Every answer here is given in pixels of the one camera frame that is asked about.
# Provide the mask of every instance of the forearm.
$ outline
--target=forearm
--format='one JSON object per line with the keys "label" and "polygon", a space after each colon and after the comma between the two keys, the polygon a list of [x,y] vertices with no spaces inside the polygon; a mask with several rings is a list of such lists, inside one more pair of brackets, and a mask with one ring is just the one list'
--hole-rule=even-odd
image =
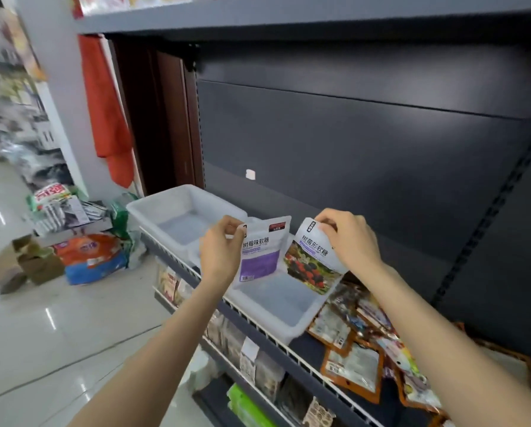
{"label": "forearm", "polygon": [[220,285],[202,281],[70,427],[158,426],[222,295]]}
{"label": "forearm", "polygon": [[357,270],[389,315],[458,427],[531,426],[531,391],[519,384],[395,272]]}

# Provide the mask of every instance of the red and black label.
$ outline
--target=red and black label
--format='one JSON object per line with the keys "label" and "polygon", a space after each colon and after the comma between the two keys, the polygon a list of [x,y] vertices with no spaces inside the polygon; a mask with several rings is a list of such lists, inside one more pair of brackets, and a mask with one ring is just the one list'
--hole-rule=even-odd
{"label": "red and black label", "polygon": [[275,232],[276,230],[282,229],[285,229],[285,222],[274,223],[272,225],[269,225],[269,232]]}

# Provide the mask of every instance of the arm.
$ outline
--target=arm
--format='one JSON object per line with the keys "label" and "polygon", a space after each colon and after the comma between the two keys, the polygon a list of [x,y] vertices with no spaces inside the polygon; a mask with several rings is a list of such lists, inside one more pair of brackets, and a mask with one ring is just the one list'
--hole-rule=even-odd
{"label": "arm", "polygon": [[384,265],[364,217],[327,208],[316,220],[341,262],[382,305],[457,427],[531,427],[531,390]]}
{"label": "arm", "polygon": [[[224,216],[201,240],[204,278],[155,337],[127,359],[70,427],[156,427],[240,264],[242,222]],[[225,234],[235,234],[227,239]]]}

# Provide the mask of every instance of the left hand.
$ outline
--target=left hand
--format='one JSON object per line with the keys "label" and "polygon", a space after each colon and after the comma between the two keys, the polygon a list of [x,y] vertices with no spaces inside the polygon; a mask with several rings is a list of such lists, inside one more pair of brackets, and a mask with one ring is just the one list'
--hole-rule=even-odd
{"label": "left hand", "polygon": [[215,285],[223,293],[240,266],[245,229],[237,228],[243,223],[232,216],[224,216],[200,239],[202,281]]}

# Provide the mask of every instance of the purple and white package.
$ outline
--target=purple and white package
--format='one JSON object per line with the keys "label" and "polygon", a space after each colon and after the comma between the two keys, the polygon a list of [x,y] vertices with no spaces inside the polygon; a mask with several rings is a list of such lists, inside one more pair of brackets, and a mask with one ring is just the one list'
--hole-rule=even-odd
{"label": "purple and white package", "polygon": [[235,282],[249,282],[273,274],[289,236],[291,216],[244,224],[240,270]]}

